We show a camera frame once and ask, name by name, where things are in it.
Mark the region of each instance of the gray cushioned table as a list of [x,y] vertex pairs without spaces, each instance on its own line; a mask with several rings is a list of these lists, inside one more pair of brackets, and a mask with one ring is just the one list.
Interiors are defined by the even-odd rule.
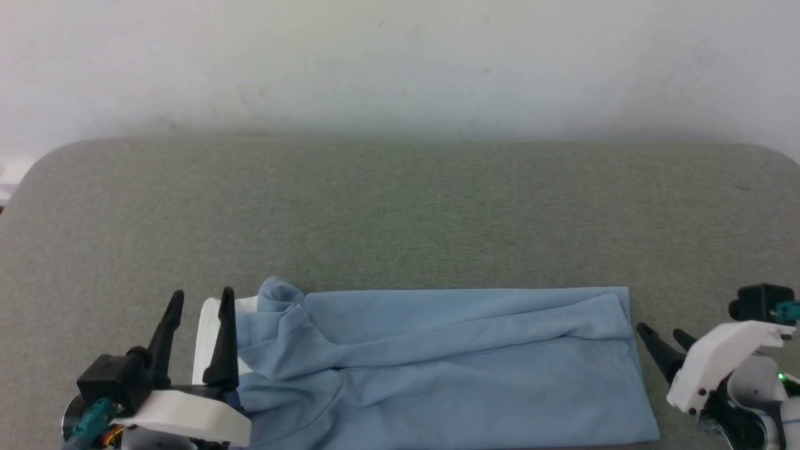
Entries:
[[[635,321],[701,335],[742,285],[800,288],[799,199],[798,166],[749,146],[76,143],[0,215],[0,438],[58,448],[76,377],[146,345],[179,288],[176,382],[202,301],[268,275],[305,291],[623,285]],[[637,448],[725,448],[667,405],[640,350],[662,442]],[[800,346],[771,353],[800,372]]]

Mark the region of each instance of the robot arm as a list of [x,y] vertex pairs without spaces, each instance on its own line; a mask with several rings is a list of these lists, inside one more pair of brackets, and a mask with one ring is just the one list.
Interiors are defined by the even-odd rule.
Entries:
[[757,353],[791,340],[793,303],[794,293],[785,287],[744,287],[730,307],[742,322],[719,325],[700,340],[674,331],[687,354],[640,323],[637,332],[670,384],[667,402],[721,432],[733,450],[800,450],[800,430],[793,425],[800,420],[800,397],[793,397],[800,384]]
[[148,348],[102,355],[78,378],[80,394],[62,421],[65,450],[224,449],[250,443],[238,387],[234,292],[222,293],[220,329],[203,384],[174,386],[167,375],[180,325],[183,292],[176,291]]

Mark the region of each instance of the white wall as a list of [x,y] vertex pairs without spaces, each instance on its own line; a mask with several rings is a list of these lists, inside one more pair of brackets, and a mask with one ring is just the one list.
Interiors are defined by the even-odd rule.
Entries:
[[0,0],[0,160],[209,131],[800,159],[800,2]]

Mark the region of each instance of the teal connector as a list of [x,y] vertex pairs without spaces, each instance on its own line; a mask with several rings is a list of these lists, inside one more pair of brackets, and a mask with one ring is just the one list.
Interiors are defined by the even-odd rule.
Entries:
[[781,302],[775,305],[778,322],[794,322],[800,320],[800,303]]
[[117,405],[111,399],[97,400],[72,428],[72,437],[64,443],[62,450],[87,450],[116,416]]

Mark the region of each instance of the wire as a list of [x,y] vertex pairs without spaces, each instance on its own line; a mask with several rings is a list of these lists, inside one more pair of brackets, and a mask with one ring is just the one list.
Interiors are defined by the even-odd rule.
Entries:
[[114,445],[114,442],[117,440],[117,437],[122,434],[122,430],[124,427],[122,425],[116,425],[111,431],[106,435],[106,437],[102,440],[102,446],[104,448],[111,447]]

